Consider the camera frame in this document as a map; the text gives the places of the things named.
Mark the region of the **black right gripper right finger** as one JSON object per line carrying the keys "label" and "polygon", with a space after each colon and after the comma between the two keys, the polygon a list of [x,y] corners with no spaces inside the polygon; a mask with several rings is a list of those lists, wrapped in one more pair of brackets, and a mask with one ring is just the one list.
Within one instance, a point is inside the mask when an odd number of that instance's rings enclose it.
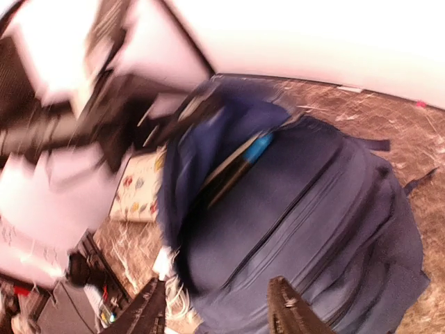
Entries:
{"label": "black right gripper right finger", "polygon": [[283,276],[271,279],[267,290],[268,325],[274,334],[333,334]]}

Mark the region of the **white charger with cable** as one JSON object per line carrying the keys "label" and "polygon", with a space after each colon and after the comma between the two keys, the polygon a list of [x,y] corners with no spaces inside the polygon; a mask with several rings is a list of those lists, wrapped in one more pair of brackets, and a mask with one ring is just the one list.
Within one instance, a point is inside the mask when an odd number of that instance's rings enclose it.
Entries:
{"label": "white charger with cable", "polygon": [[191,306],[188,290],[173,267],[177,252],[162,247],[154,262],[153,271],[165,283],[165,316],[168,329],[178,333],[194,333],[201,319]]}

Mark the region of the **black marker blue cap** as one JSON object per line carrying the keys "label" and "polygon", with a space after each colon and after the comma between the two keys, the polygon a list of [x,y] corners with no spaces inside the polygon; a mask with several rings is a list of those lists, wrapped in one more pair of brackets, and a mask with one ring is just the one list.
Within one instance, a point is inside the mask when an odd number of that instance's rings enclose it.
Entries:
{"label": "black marker blue cap", "polygon": [[214,206],[256,163],[273,141],[273,133],[268,132],[256,137],[249,146],[239,154],[211,180],[211,195],[207,208]]}

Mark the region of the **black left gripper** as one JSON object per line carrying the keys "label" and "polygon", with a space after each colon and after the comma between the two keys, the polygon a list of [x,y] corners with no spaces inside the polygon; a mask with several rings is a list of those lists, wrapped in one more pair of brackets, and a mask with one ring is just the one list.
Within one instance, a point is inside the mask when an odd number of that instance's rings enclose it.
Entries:
{"label": "black left gripper", "polygon": [[129,148],[153,152],[223,107],[212,83],[194,90],[137,74],[100,76],[100,162],[119,167]]}

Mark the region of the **navy blue student backpack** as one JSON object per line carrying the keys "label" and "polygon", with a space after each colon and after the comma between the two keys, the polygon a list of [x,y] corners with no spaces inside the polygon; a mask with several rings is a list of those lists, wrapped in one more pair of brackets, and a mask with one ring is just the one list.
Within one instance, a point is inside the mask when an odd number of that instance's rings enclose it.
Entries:
{"label": "navy blue student backpack", "polygon": [[[277,276],[336,333],[395,332],[429,280],[410,188],[375,154],[388,142],[292,120],[260,83],[207,83],[222,108],[167,141],[157,194],[198,333],[267,333]],[[208,209],[211,180],[268,132],[266,151]]]}

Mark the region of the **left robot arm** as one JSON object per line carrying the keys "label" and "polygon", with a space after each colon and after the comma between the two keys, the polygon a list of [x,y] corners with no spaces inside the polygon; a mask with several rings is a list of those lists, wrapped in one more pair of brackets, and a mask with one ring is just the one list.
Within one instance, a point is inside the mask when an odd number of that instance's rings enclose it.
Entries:
{"label": "left robot arm", "polygon": [[53,287],[213,68],[171,1],[1,3],[1,272]]}

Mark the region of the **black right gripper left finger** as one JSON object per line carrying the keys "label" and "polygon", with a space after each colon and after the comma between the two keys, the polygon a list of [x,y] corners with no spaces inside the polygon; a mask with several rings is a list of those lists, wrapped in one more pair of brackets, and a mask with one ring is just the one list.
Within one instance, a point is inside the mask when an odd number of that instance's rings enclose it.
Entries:
{"label": "black right gripper left finger", "polygon": [[165,281],[152,278],[111,324],[112,334],[165,333]]}

